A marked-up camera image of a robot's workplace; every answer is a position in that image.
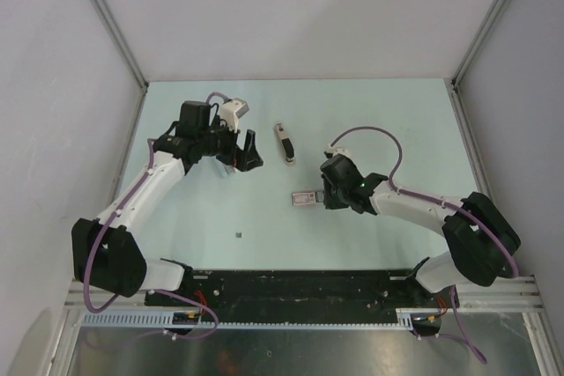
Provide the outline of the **beige black stapler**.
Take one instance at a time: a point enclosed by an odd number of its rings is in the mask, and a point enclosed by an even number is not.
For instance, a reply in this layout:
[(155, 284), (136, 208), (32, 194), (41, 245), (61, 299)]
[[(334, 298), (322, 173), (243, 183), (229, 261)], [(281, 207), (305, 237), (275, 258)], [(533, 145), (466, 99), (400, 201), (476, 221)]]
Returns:
[(285, 163), (288, 166), (293, 166), (295, 164), (295, 149), (290, 137), (285, 130), (284, 125), (281, 122), (276, 123), (274, 126), (274, 131), (283, 152)]

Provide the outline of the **red white staple box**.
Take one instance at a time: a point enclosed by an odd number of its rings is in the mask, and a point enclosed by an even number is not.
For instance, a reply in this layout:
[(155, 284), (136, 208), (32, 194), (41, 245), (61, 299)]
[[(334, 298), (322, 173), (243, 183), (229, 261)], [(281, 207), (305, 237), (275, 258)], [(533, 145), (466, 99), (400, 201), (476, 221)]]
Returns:
[(323, 190), (292, 193), (292, 204), (294, 207), (323, 204), (324, 199), (325, 193)]

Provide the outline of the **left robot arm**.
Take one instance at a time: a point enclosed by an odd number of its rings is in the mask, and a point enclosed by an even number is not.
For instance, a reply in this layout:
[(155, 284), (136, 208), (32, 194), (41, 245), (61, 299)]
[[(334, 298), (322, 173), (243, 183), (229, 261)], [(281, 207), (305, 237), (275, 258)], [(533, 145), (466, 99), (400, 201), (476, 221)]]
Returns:
[(125, 193), (97, 217), (80, 218), (72, 227), (74, 275), (84, 288), (126, 298), (139, 291), (164, 290), (178, 306), (193, 299), (195, 285), (184, 277), (184, 265), (146, 258), (136, 237), (168, 192), (201, 159), (214, 158), (240, 172), (263, 165), (255, 131), (248, 130), (244, 145), (238, 145), (239, 122), (248, 110), (241, 99), (182, 104), (178, 119), (149, 140), (148, 162)]

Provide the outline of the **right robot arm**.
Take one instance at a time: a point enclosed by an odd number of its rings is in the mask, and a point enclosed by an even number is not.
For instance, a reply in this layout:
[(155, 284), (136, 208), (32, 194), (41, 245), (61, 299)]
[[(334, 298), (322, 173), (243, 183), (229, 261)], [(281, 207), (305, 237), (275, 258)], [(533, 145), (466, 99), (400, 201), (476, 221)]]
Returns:
[(448, 251), (422, 260), (411, 271), (407, 298), (428, 306), (452, 285), (489, 287), (518, 275), (514, 254), (521, 240), (492, 200), (479, 192), (462, 198), (434, 197), (394, 185), (391, 178), (363, 176), (344, 154), (327, 153), (320, 167), (327, 210), (395, 217), (442, 236)]

